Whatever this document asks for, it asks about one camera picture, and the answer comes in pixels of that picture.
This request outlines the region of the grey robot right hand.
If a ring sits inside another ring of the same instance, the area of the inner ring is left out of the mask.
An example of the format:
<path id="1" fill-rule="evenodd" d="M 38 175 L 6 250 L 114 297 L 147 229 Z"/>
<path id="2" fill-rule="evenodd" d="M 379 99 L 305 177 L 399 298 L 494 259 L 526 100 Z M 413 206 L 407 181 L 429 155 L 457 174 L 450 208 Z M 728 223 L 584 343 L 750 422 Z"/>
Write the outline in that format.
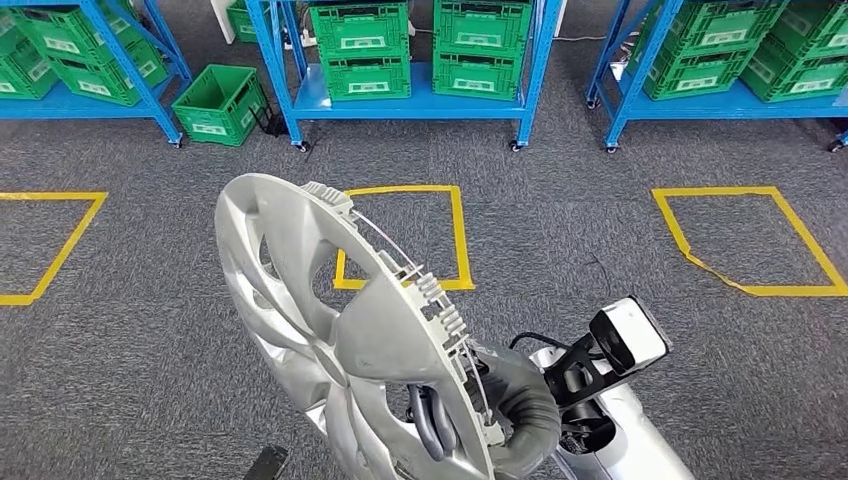
<path id="1" fill-rule="evenodd" d="M 466 347 L 459 360 L 468 377 L 464 389 L 475 412 L 483 415 L 485 427 L 505 416 L 502 403 L 508 394 L 528 385 L 539 373 L 538 368 L 522 355 L 479 342 Z M 428 454 L 441 461 L 459 445 L 445 401 L 438 391 L 424 384 L 409 384 L 407 389 L 407 420 L 415 424 Z"/>

